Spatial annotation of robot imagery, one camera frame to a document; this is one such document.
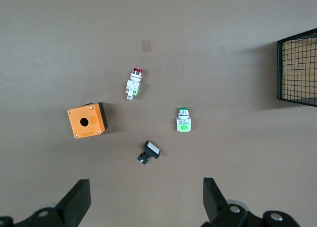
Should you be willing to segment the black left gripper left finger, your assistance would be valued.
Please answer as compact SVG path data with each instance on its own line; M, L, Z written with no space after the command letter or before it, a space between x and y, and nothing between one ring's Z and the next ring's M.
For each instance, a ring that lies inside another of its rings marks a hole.
M79 180L55 209L66 227L78 227L91 206L89 179Z

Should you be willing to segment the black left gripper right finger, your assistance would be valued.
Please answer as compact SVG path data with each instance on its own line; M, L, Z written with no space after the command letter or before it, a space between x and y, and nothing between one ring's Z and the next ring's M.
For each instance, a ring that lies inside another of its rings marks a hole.
M209 222L212 222L228 205L213 178L204 178L203 180L203 204Z

